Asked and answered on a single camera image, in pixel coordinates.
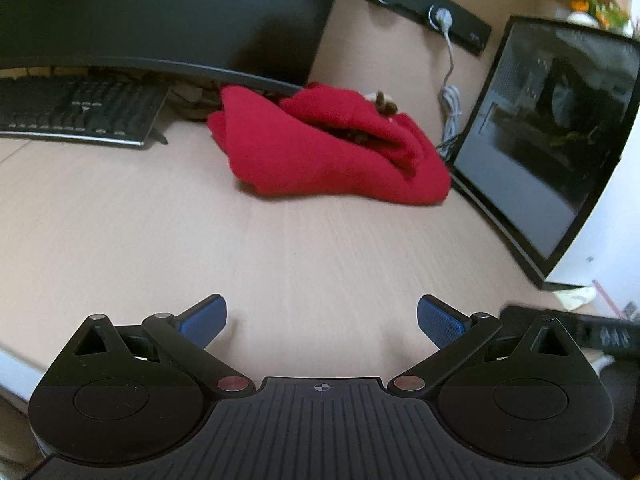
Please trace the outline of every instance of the white cable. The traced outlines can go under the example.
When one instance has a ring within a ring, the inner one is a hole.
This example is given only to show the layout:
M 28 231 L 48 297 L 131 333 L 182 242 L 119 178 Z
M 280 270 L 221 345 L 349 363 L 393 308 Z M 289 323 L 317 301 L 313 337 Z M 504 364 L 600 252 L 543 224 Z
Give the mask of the white cable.
M 447 41 L 447 49 L 449 50 L 450 67 L 447 72 L 442 89 L 440 90 L 440 105 L 446 117 L 444 124 L 444 132 L 442 134 L 442 143 L 438 146 L 438 153 L 442 158 L 447 160 L 452 152 L 453 140 L 458 135 L 458 118 L 462 113 L 460 108 L 460 91 L 454 85 L 448 85 L 449 77 L 453 73 L 453 46 L 449 38 L 449 29 L 453 24 L 451 13 L 447 9 L 438 9 L 436 12 L 436 22 L 440 25 L 440 31 Z

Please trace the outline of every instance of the desk surface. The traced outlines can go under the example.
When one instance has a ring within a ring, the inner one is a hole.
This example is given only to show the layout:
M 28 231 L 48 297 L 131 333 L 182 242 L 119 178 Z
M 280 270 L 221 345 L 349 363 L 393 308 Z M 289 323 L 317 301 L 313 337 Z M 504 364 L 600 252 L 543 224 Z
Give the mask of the desk surface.
M 442 206 L 241 190 L 206 127 L 146 152 L 0 139 L 0 347 L 43 368 L 82 320 L 229 307 L 209 351 L 264 376 L 381 376 L 434 351 L 424 293 L 470 314 L 555 307 L 456 192 Z

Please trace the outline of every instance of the triangular cutout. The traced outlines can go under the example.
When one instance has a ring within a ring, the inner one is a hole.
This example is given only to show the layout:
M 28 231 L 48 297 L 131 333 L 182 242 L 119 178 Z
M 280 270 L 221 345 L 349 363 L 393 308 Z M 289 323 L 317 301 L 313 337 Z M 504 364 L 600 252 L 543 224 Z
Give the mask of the triangular cutout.
M 98 329 L 94 326 L 84 336 L 84 339 L 76 347 L 75 355 L 88 355 L 88 354 L 101 354 L 106 352 L 106 346 L 104 341 L 98 332 Z
M 551 330 L 548 326 L 540 329 L 538 336 L 531 346 L 531 351 L 538 352 L 540 354 L 569 355 L 569 352 L 566 351 L 564 345 L 558 339 L 556 332 Z

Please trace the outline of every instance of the cloth fold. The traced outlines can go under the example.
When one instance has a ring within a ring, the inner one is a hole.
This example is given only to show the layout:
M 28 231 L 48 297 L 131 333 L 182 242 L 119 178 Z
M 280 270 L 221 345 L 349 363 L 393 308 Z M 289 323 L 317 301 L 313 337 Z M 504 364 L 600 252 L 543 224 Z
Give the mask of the cloth fold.
M 431 205 L 450 189 L 447 168 L 406 114 L 381 117 L 349 90 L 312 85 L 280 107 L 228 86 L 223 108 L 207 124 L 238 179 L 266 196 L 358 194 L 387 202 Z M 366 132 L 358 145 L 311 126 Z

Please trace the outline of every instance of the keyboard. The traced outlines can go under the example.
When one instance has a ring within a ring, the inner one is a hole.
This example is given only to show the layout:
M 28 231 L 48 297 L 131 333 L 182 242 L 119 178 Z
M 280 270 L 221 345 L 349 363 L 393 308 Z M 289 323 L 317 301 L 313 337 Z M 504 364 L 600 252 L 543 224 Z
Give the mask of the keyboard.
M 167 92 L 85 76 L 0 78 L 0 136 L 142 148 Z

